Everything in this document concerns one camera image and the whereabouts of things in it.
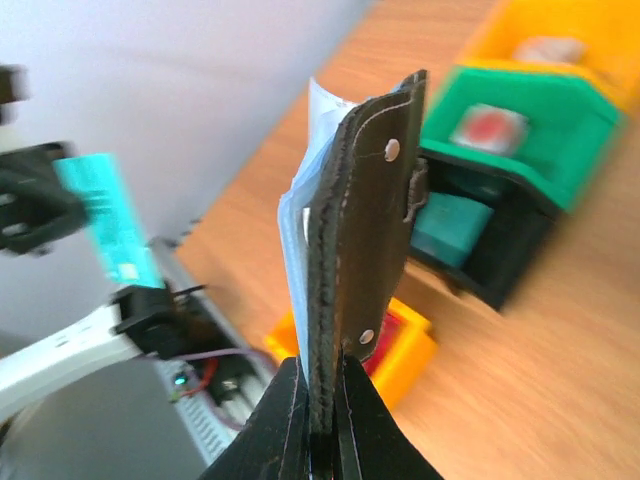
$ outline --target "orange storage bin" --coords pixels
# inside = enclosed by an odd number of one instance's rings
[[[387,408],[392,409],[433,358],[437,345],[429,336],[431,322],[399,300],[392,299],[387,312],[398,320],[398,328],[371,380]],[[298,354],[293,313],[289,312],[278,322],[265,344],[278,362]]]
[[[631,113],[640,95],[640,1],[508,0],[472,37],[459,63],[494,70],[584,78]],[[534,37],[571,37],[586,50],[577,64],[519,62],[514,52]]]

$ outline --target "wooden table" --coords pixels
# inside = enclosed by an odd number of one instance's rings
[[[439,84],[490,0],[386,0],[319,75],[351,100]],[[302,95],[180,250],[255,345],[289,309],[276,225],[307,141]],[[640,135],[632,128],[500,317],[408,264],[398,296],[441,346],[394,411],[453,479],[640,478]]]

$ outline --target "red wire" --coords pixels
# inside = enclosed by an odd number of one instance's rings
[[[218,359],[217,358],[208,358],[207,364],[204,368],[204,374],[202,375],[202,380],[200,381],[200,385],[191,390],[187,390],[186,392],[182,392],[180,397],[190,397],[195,395],[198,392],[201,392],[205,388],[209,386],[211,383],[211,379],[213,378],[213,374],[216,373],[216,369],[218,368]]]

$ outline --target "black bracket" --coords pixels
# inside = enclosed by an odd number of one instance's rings
[[[0,125],[8,123],[5,105],[24,99],[20,92],[20,73],[17,67],[0,65]]]
[[[120,309],[120,324],[114,332],[127,335],[144,354],[157,354],[162,360],[211,350],[219,336],[215,323],[176,302],[176,297],[189,296],[191,290],[173,292],[168,283],[164,288],[123,288],[112,301]]]
[[[53,168],[69,156],[62,143],[0,155],[0,250],[37,253],[87,224],[82,200],[62,186]]]

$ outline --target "wire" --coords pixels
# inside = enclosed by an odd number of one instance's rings
[[[189,378],[191,379],[196,379],[197,376],[195,375],[195,373],[193,372],[193,370],[189,370],[187,372],[187,375],[189,376]],[[229,415],[227,415],[227,413],[224,411],[223,408],[219,407],[216,402],[213,400],[213,398],[211,398],[210,395],[206,395],[205,398],[207,404],[209,405],[209,408],[211,409],[211,413],[213,413],[213,416],[216,417],[216,419],[223,424],[225,427],[231,429],[231,430],[235,430],[236,432],[239,432],[240,430],[242,430],[244,428],[244,425],[242,423],[236,422],[234,419],[229,418]]]
[[[200,292],[200,291],[202,291],[202,290],[204,290],[206,288],[207,288],[206,285],[195,285],[193,287],[185,288],[184,290],[180,290],[178,292],[173,292],[173,296],[174,297],[188,297],[192,293]]]
[[[267,352],[257,348],[221,348],[219,350],[211,350],[209,352],[179,355],[177,357],[173,357],[171,360],[193,362],[194,360],[206,360],[209,358],[225,357],[228,355],[244,355],[245,357],[259,358],[261,363],[273,374],[275,374],[278,369],[271,356]]]
[[[196,388],[192,388],[191,390],[187,390],[180,393],[180,398],[183,397],[191,397],[198,392],[203,391],[205,388],[209,386],[211,383],[211,379],[213,378],[213,374],[216,372],[218,368],[218,359],[217,358],[208,358],[207,364],[204,368],[204,374],[202,375],[202,380],[200,384]]]

